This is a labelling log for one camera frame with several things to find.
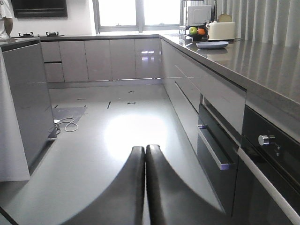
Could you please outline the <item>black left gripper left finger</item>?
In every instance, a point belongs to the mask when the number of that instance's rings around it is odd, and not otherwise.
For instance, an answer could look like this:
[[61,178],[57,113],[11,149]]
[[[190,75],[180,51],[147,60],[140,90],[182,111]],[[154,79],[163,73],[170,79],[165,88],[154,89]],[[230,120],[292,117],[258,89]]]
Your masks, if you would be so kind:
[[141,225],[145,192],[145,151],[134,146],[121,171],[89,206],[65,225]]

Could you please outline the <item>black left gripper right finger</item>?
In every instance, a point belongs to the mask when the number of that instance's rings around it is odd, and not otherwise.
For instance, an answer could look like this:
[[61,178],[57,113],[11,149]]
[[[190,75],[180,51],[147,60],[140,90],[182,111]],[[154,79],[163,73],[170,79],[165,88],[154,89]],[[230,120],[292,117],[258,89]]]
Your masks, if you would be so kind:
[[152,225],[230,225],[206,178],[195,192],[172,168],[158,145],[146,148],[146,184]]

